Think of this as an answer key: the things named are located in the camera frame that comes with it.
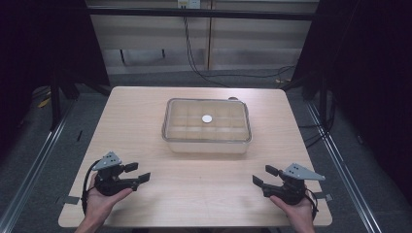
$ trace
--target light wood tabletop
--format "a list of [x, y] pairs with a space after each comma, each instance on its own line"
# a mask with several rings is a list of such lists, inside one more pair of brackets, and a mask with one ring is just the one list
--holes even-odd
[[[162, 139], [166, 105], [172, 98], [237, 97], [249, 110], [252, 141], [244, 154], [176, 153]], [[105, 224], [118, 227], [264, 227], [289, 225], [282, 210], [263, 197], [252, 175], [282, 185], [265, 165], [286, 169], [298, 163], [315, 171], [283, 90], [207, 87], [115, 87], [99, 120], [70, 196], [82, 195], [89, 166], [109, 151], [122, 164], [139, 169], [120, 175], [137, 178], [152, 173], [147, 183], [120, 201]], [[320, 192], [319, 182], [306, 181]], [[315, 225], [331, 224], [324, 199]], [[66, 204], [62, 227], [77, 227], [82, 205]]]

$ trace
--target person's right hand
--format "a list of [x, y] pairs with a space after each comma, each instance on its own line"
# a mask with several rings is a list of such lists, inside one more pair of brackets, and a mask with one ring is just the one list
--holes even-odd
[[294, 206], [286, 204], [277, 196], [270, 196], [270, 200], [285, 212], [295, 232], [315, 232], [312, 219], [312, 204], [308, 199], [303, 198], [298, 204]]

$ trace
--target person's left hand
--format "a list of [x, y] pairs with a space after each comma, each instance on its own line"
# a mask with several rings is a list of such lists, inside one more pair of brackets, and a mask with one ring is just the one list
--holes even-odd
[[76, 232], [95, 232], [101, 225], [103, 225], [116, 203], [133, 192], [131, 188], [126, 188], [113, 196], [105, 196], [94, 188], [95, 177], [96, 174], [91, 176], [90, 185], [88, 187], [92, 187], [92, 189], [88, 192], [85, 219], [79, 225]]

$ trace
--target black bar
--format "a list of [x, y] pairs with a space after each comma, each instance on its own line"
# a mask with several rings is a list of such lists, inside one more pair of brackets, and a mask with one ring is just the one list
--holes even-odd
[[35, 8], [44, 13], [53, 14], [87, 14], [103, 16], [146, 16], [146, 17], [223, 17], [254, 18], [282, 20], [314, 20], [317, 18], [338, 18], [337, 16], [317, 15], [312, 13], [278, 13], [278, 12], [244, 12], [203, 9], [172, 8], [119, 8], [119, 7], [87, 7], [87, 8]]

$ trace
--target gray carpet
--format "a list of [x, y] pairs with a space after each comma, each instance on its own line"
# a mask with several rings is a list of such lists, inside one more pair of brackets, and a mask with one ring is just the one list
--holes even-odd
[[[277, 72], [277, 70], [215, 71], [205, 74], [269, 76], [276, 75]], [[290, 78], [291, 74], [292, 69], [283, 73], [282, 79]], [[112, 86], [221, 86], [207, 82], [193, 72], [118, 75], [110, 78]], [[230, 87], [276, 88], [282, 85], [282, 83], [275, 82], [277, 77], [223, 76], [207, 79]], [[64, 196], [69, 192], [107, 101], [107, 97], [95, 93], [86, 86], [79, 85], [79, 90], [81, 96], [74, 104], [46, 167], [36, 182], [13, 232], [73, 232], [73, 229], [58, 226], [57, 220], [62, 206], [55, 202], [59, 196]], [[314, 122], [300, 93], [300, 88], [287, 92], [296, 122], [298, 125], [312, 125]], [[7, 151], [8, 159], [1, 165], [0, 175], [3, 178], [0, 182], [1, 214], [13, 199], [18, 185], [23, 181], [27, 170], [49, 134], [49, 127], [52, 123], [51, 106], [38, 109], [35, 106], [37, 101], [39, 100], [33, 102], [33, 107], [20, 129], [20, 137], [15, 146]], [[301, 128], [303, 140], [317, 133], [316, 128]], [[351, 126], [339, 108], [336, 110], [331, 135], [367, 203], [377, 217], [382, 231], [412, 232], [411, 207], [394, 183], [377, 165], [367, 145], [361, 145], [358, 142], [357, 130]], [[317, 228], [317, 232], [367, 232], [323, 142], [320, 141], [310, 147], [308, 152], [316, 172], [326, 176], [326, 181], [321, 182], [323, 191], [332, 194], [334, 198], [328, 202], [333, 223], [328, 227]], [[292, 232], [289, 227], [271, 229], [272, 232], [279, 232], [278, 230]], [[131, 229], [103, 229], [101, 232], [131, 232]]]

